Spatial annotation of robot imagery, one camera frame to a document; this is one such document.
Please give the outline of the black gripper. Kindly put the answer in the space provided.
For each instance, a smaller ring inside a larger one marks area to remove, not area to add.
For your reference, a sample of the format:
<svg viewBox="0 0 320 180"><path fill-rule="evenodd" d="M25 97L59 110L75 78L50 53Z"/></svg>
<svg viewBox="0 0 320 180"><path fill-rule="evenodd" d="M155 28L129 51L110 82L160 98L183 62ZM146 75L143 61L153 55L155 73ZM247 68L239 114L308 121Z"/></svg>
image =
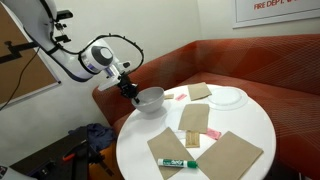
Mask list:
<svg viewBox="0 0 320 180"><path fill-rule="evenodd" d="M117 84L117 86L121 89L121 95L125 98L132 99L139 104L140 100L137 97L138 96L138 90L137 85L133 84L129 78L128 75L123 74L118 77L120 82Z"/></svg>

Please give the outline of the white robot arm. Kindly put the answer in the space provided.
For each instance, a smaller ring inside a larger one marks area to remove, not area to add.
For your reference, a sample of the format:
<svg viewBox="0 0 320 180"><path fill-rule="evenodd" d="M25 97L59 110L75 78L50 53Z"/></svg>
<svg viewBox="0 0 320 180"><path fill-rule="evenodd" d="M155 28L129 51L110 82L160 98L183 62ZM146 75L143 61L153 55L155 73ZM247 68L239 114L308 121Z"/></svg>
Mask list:
<svg viewBox="0 0 320 180"><path fill-rule="evenodd" d="M116 85L122 96L139 102L137 85L128 77L131 73L131 70L127 71L130 62L120 62L105 41L105 38L116 37L116 34L99 35L79 52L70 52L60 44L60 41L69 41L65 34L53 37L54 29L62 31L65 28L60 21L73 16L70 11L58 11L54 0L1 0L1 3L15 14L33 43L73 80L86 82L105 71L107 80L98 86L99 91Z"/></svg>

